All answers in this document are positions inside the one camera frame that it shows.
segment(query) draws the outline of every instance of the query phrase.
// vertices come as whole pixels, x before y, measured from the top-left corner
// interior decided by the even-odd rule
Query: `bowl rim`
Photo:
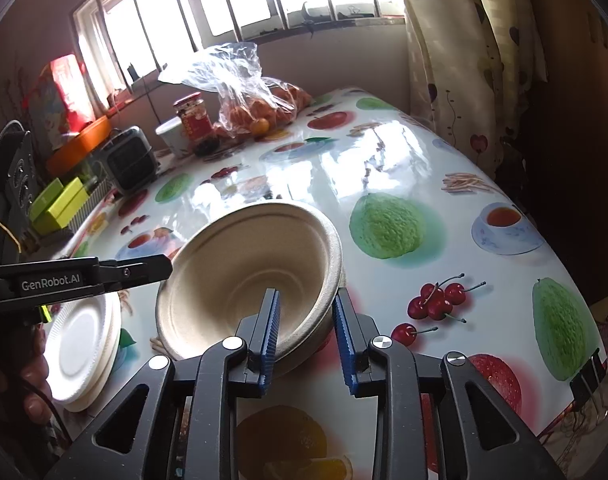
[[[324,279],[322,281],[321,290],[319,291],[317,300],[311,307],[309,313],[306,315],[302,323],[300,323],[300,325],[296,327],[296,329],[293,330],[293,332],[289,336],[287,336],[277,344],[275,359],[276,361],[278,361],[297,351],[300,346],[306,343],[306,340],[311,336],[311,334],[313,334],[313,332],[320,325],[324,324],[324,321],[327,320],[330,315],[333,300],[335,298],[335,295],[337,294],[337,289],[340,285],[342,269],[341,240],[337,229],[326,215],[319,211],[319,209],[314,208],[313,206],[308,205],[307,203],[297,202],[294,200],[273,199],[245,204],[240,206],[239,208],[226,212],[224,215],[220,216],[219,218],[216,218],[215,220],[209,222],[204,227],[202,227],[202,229],[197,231],[183,245],[183,247],[181,247],[181,249],[175,255],[173,260],[177,260],[178,258],[180,258],[182,253],[189,250],[189,247],[194,246],[194,244],[196,243],[195,240],[197,240],[198,237],[200,238],[200,240],[202,240],[202,243],[204,243],[206,240],[209,240],[218,232],[220,232],[223,228],[225,228],[225,226],[222,226],[223,222],[230,221],[231,216],[244,214],[247,213],[249,210],[258,210],[267,207],[274,208],[275,206],[277,206],[277,208],[279,209],[282,209],[283,207],[287,209],[297,208],[300,211],[306,212],[308,215],[314,218],[316,222],[318,222],[327,238],[327,269]],[[168,339],[167,335],[169,334],[164,330],[164,322],[161,319],[162,316],[160,313],[161,297],[165,294],[168,282],[170,282],[170,280],[171,278],[169,278],[168,280],[164,280],[159,284],[159,288],[157,290],[157,298],[155,300],[155,324],[157,325],[157,334],[159,336],[159,339],[161,340],[162,344],[164,345],[164,348],[168,351],[170,356],[175,360],[183,360],[190,358],[191,356],[185,356],[181,354],[179,349],[176,348],[173,343]]]

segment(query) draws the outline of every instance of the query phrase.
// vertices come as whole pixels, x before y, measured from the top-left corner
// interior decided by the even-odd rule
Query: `paper bowl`
[[[212,222],[177,253],[157,295],[157,330],[175,359],[203,354],[259,312],[277,288],[275,373],[312,355],[331,331],[341,243],[331,221],[303,203],[270,200]]]

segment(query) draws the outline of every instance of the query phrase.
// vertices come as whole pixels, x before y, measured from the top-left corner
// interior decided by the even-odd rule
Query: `patterned curtain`
[[[545,80],[530,0],[404,0],[411,113],[489,176]]]

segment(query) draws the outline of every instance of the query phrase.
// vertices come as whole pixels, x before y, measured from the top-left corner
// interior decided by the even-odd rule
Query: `yellow wire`
[[[46,305],[42,305],[40,306],[40,309],[44,315],[44,319],[46,320],[46,323],[50,323],[53,318],[50,317],[50,312],[48,311],[48,307]]]
[[[8,236],[9,236],[9,237],[12,239],[12,241],[13,241],[13,242],[15,242],[15,243],[17,244],[17,250],[18,250],[18,251],[20,252],[20,254],[21,254],[21,245],[20,245],[20,243],[18,242],[17,238],[15,238],[15,235],[14,235],[14,234],[12,234],[12,233],[10,232],[10,229],[8,229],[8,228],[7,228],[7,227],[6,227],[4,224],[2,224],[1,222],[0,222],[0,227],[1,227],[1,228],[2,228],[4,231],[6,231],[6,234],[7,234],[7,235],[8,235]]]

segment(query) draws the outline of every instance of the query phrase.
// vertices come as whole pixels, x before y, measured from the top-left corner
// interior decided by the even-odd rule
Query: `white cup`
[[[183,158],[193,153],[191,141],[184,131],[180,118],[173,117],[160,124],[155,129],[155,133],[162,138],[177,158]]]

